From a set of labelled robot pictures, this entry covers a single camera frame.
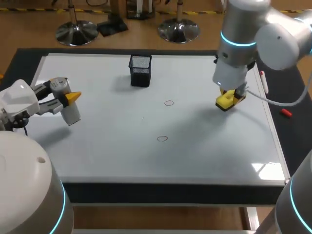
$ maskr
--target whiteboard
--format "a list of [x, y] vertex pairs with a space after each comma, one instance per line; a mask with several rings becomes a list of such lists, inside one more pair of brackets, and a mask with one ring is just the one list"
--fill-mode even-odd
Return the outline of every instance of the whiteboard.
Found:
[[[62, 182], [284, 186], [289, 173], [267, 103], [248, 95], [218, 109], [214, 57], [153, 56], [148, 88], [130, 85], [129, 59], [42, 57], [32, 85], [67, 77], [72, 91], [82, 91], [76, 124], [58, 113], [27, 125]], [[247, 82], [264, 95], [257, 67]]]

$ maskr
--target wooden floor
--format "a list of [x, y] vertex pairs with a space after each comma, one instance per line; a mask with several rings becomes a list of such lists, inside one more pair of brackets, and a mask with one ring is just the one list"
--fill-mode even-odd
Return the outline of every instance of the wooden floor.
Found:
[[[88, 8], [84, 0], [74, 1], [79, 8]], [[172, 0], [161, 9], [175, 10]], [[312, 8], [311, 0], [272, 0], [279, 10]], [[66, 7], [59, 0], [56, 7]], [[216, 10], [217, 0], [185, 0], [184, 10]], [[0, 3], [0, 7], [49, 8], [49, 0], [12, 0]], [[103, 14], [78, 13], [78, 19], [99, 23], [107, 20]], [[147, 21], [125, 20], [129, 27], [110, 37], [99, 37], [84, 48], [122, 49], [170, 49], [209, 50], [217, 49], [222, 15], [185, 16], [198, 23], [201, 33], [196, 40], [186, 44], [172, 44], [157, 35], [158, 25], [172, 16], [156, 15]], [[0, 12], [0, 73], [5, 73], [17, 48], [64, 47], [55, 40], [56, 29], [69, 20], [68, 13], [54, 12]], [[312, 57], [304, 58], [298, 67], [306, 82], [311, 72]], [[270, 208], [258, 208], [259, 219], [263, 220]], [[226, 229], [242, 230], [244, 223], [238, 207], [75, 207], [75, 228], [94, 229]]]

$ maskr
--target black mesh pen holder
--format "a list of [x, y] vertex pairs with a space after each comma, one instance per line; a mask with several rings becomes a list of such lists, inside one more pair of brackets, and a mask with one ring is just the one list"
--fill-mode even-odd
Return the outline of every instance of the black mesh pen holder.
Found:
[[131, 85], [136, 87], [149, 87], [151, 82], [152, 56], [131, 55], [129, 68]]

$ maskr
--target red marker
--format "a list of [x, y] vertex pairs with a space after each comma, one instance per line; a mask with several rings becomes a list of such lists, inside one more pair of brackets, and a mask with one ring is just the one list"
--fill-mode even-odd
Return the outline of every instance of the red marker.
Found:
[[293, 114], [286, 109], [281, 110], [280, 113], [283, 114], [284, 116], [288, 117], [288, 118], [293, 116]]

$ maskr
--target metal stand base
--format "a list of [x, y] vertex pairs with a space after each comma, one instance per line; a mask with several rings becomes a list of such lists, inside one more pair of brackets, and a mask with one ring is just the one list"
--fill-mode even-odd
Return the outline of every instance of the metal stand base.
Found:
[[176, 19], [168, 19], [158, 27], [158, 33], [167, 41], [186, 43], [198, 37], [199, 27], [189, 19], [182, 19], [180, 22]]
[[59, 43], [71, 46], [88, 44], [97, 36], [97, 26], [85, 20], [78, 20], [77, 24], [72, 22], [63, 24], [56, 32], [56, 38]]

